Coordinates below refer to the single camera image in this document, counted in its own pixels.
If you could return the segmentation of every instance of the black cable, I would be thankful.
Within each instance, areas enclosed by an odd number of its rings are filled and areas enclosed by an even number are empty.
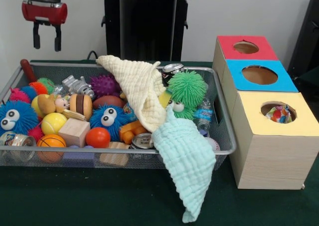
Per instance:
[[[99,58],[99,57],[98,57],[98,54],[97,54],[95,51],[91,50],[90,53],[89,53],[89,55],[88,55],[88,57],[87,57],[86,59],[89,60],[92,54],[94,54],[95,59]]]

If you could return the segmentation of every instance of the white ball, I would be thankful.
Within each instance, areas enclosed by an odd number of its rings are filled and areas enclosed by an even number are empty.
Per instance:
[[[216,142],[216,140],[209,138],[209,137],[205,137],[205,139],[209,142],[209,144],[211,145],[213,151],[219,151],[220,147],[219,144]]]

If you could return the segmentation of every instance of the water bottle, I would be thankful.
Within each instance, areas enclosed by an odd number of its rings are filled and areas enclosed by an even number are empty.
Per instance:
[[[208,135],[213,111],[211,109],[210,101],[204,97],[201,105],[194,114],[195,124],[202,135]]]

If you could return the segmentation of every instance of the wire mesh basket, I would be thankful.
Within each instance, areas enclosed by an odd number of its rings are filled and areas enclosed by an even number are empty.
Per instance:
[[[84,76],[107,74],[101,66],[76,63],[32,63],[37,78],[46,77],[59,84],[69,75],[79,79]],[[214,114],[209,136],[217,141],[220,150],[215,151],[217,170],[227,155],[236,149],[236,140],[227,112],[220,82],[215,71],[208,67],[185,67],[199,73],[208,84],[208,95]],[[10,87],[23,87],[28,84],[21,68],[18,68],[0,93],[0,100],[5,103],[10,94]],[[51,160],[44,161],[43,155]],[[165,166],[157,150],[136,149],[94,149],[94,148],[55,148],[28,146],[0,146],[0,166],[27,167],[80,167],[80,168],[126,168],[126,169],[164,169]]]

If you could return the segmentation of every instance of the toy hamburger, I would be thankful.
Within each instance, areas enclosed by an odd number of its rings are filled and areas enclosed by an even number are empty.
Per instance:
[[[92,100],[88,95],[73,94],[70,98],[70,110],[82,114],[86,120],[92,116]]]

